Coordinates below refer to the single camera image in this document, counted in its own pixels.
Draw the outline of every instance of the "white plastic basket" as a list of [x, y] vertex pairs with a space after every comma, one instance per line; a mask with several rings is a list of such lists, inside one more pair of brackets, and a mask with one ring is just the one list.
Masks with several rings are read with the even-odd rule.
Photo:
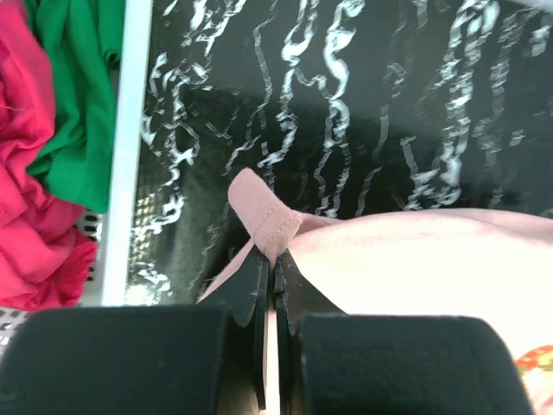
[[[99, 244], [98, 256], [79, 302], [83, 307], [124, 304], [152, 3], [153, 0], [143, 0], [127, 2], [125, 6], [109, 213], [99, 216], [87, 211], [77, 223], [80, 231]], [[28, 315], [0, 308], [0, 356]]]

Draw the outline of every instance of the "black marbled surface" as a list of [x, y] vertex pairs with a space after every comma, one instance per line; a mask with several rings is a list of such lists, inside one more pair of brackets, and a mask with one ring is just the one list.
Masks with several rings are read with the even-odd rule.
[[245, 166], [291, 207], [339, 218], [553, 216], [553, 15], [499, 0], [154, 3], [129, 303], [193, 302], [245, 243], [226, 203]]

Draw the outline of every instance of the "green fabric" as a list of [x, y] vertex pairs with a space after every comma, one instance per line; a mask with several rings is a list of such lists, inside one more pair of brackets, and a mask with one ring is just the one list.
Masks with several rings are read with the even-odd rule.
[[56, 132], [28, 172], [50, 193], [107, 210], [115, 132], [110, 70], [121, 57], [124, 0], [25, 0], [52, 61]]

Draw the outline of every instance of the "pink fabric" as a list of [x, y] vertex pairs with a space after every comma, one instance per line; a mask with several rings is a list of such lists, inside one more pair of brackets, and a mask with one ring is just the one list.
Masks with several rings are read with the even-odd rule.
[[330, 220], [285, 207], [251, 170], [229, 190], [271, 266], [289, 249], [303, 276], [348, 314], [482, 318], [515, 358], [553, 344], [553, 220], [485, 209], [436, 209]]
[[27, 167], [54, 134], [48, 57], [22, 0], [0, 1], [0, 306], [75, 305], [96, 244], [73, 227], [83, 208], [48, 195]]

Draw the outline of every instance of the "pink strap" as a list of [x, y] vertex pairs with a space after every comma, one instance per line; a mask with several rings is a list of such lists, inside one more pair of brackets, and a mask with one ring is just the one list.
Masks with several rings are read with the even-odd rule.
[[279, 201], [250, 169], [236, 176], [228, 199], [253, 243], [274, 266], [300, 228], [302, 216]]
[[221, 286], [244, 262], [255, 245], [275, 266], [290, 241], [305, 233], [335, 223], [337, 220], [302, 214], [282, 203], [265, 182], [250, 169], [243, 169], [232, 181], [228, 192], [232, 208], [244, 224], [251, 240], [213, 280], [199, 301]]

